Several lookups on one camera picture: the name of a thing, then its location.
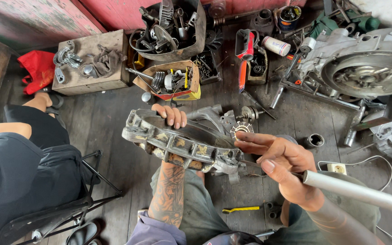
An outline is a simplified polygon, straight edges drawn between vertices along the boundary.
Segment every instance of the red plastic bag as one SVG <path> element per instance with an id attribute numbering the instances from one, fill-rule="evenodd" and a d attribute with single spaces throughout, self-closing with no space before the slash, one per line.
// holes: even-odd
<path id="1" fill-rule="evenodd" d="M 53 58 L 53 53 L 33 50 L 17 59 L 20 66 L 30 73 L 22 79 L 24 83 L 28 84 L 24 88 L 25 94 L 31 95 L 52 83 L 55 69 L 55 64 L 52 62 Z"/>

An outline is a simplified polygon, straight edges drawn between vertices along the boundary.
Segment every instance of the electrical outlet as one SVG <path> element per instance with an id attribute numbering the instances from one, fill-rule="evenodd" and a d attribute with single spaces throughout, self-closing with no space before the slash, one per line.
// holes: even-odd
<path id="1" fill-rule="evenodd" d="M 347 175 L 345 164 L 328 164 L 328 171 Z"/>

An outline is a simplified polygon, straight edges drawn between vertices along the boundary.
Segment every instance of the shirt sleeve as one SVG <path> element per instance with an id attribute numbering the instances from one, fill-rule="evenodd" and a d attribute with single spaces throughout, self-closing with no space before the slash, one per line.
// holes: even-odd
<path id="1" fill-rule="evenodd" d="M 30 191 L 43 151 L 24 136 L 0 133 L 0 203 L 17 200 Z"/>
<path id="2" fill-rule="evenodd" d="M 187 245 L 186 234 L 174 225 L 149 218 L 145 211 L 126 245 L 152 244 Z"/>

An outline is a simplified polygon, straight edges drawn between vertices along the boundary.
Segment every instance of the black chair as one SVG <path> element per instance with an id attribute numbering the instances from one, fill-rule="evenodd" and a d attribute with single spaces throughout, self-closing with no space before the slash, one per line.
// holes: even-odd
<path id="1" fill-rule="evenodd" d="M 90 166 L 84 160 L 93 156 L 97 157 L 95 167 Z M 49 208 L 40 212 L 28 214 L 10 221 L 0 230 L 0 245 L 11 244 L 18 239 L 24 237 L 25 234 L 30 231 L 34 231 L 33 239 L 21 242 L 17 245 L 40 242 L 46 237 L 54 236 L 62 232 L 74 229 L 83 224 L 86 214 L 90 211 L 97 209 L 114 199 L 122 198 L 122 191 L 117 189 L 117 187 L 110 183 L 110 181 L 108 181 L 104 176 L 98 173 L 99 161 L 101 160 L 101 156 L 102 151 L 97 150 L 94 153 L 83 157 L 82 163 L 92 172 L 92 176 L 89 190 L 87 190 L 84 178 L 82 178 L 83 184 L 81 185 L 79 199 L 55 208 Z M 91 194 L 93 192 L 93 186 L 95 185 L 95 177 L 99 177 L 101 180 L 105 181 L 110 187 L 112 187 L 116 191 L 115 196 L 94 201 L 91 197 Z M 79 222 L 76 225 L 61 229 L 59 231 L 54 231 L 57 228 L 71 221 L 77 220 L 79 220 Z"/>

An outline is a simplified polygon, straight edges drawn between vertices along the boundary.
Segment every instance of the yellow wire brush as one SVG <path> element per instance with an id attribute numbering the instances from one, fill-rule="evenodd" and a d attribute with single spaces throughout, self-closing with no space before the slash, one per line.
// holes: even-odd
<path id="1" fill-rule="evenodd" d="M 259 209 L 260 209 L 259 207 L 233 208 L 233 209 L 231 209 L 231 210 L 229 210 L 229 209 L 222 209 L 222 213 L 224 213 L 224 214 L 229 214 L 229 213 L 234 212 L 234 211 L 241 211 L 241 210 L 259 210 Z"/>

